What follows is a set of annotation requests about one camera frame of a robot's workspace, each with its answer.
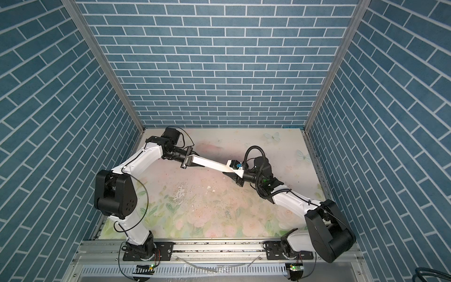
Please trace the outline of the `white paper box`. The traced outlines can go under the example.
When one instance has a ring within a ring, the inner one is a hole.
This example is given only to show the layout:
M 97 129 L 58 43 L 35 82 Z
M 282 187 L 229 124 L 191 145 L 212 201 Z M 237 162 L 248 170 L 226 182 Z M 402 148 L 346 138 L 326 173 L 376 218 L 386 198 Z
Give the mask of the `white paper box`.
M 227 168 L 227 163 L 226 164 L 219 163 L 219 162 L 212 161 L 210 159 L 206 159 L 206 158 L 203 158 L 203 157 L 200 157 L 197 155 L 187 156 L 186 159 L 184 160 L 183 164 L 185 166 L 200 165 L 205 168 L 214 169 L 214 170 L 217 170 L 217 171 L 220 171 L 223 173 L 229 173 L 229 169 Z M 239 173 L 237 176 L 239 176 L 240 178 L 243 178 L 244 172 Z

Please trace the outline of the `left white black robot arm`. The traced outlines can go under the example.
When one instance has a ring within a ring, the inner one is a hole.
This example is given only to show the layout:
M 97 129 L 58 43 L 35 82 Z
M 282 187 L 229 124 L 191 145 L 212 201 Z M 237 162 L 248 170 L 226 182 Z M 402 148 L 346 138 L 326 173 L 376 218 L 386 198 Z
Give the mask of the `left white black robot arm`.
M 144 185 L 138 176 L 159 159 L 184 162 L 187 151 L 177 145 L 184 133 L 182 128 L 167 127 L 162 136 L 147 138 L 129 159 L 112 170 L 99 171 L 95 177 L 94 207 L 113 221 L 115 232 L 126 236 L 124 251 L 136 260 L 156 260 L 159 253 L 152 232 L 143 224 L 149 199 L 143 215 L 137 208 L 136 185 Z

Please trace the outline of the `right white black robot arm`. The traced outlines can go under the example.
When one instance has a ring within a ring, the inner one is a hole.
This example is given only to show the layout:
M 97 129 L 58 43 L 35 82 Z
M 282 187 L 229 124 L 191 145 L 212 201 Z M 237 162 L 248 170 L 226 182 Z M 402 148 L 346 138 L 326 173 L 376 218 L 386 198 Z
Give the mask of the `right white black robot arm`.
M 356 242 L 356 235 L 334 201 L 312 200 L 293 191 L 274 177 L 267 158 L 256 157 L 252 168 L 237 160 L 228 161 L 227 166 L 238 185 L 253 184 L 259 197 L 304 218 L 313 251 L 327 263 L 334 262 Z

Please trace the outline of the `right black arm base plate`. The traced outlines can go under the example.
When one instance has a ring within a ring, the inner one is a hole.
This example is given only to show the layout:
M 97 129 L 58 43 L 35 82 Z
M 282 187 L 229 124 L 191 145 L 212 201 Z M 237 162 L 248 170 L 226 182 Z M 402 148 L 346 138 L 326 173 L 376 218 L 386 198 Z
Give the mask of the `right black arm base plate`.
M 294 251 L 287 242 L 269 240 L 262 243 L 267 260 L 313 260 L 312 251 Z

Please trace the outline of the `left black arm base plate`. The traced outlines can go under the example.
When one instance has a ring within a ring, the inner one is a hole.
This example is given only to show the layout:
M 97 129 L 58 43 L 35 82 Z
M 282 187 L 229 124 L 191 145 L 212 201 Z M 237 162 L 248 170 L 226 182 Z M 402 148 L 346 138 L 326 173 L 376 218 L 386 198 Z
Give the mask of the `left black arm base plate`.
M 126 262 L 165 262 L 170 261 L 174 245 L 173 242 L 151 242 L 139 246 L 125 243 L 121 251 Z

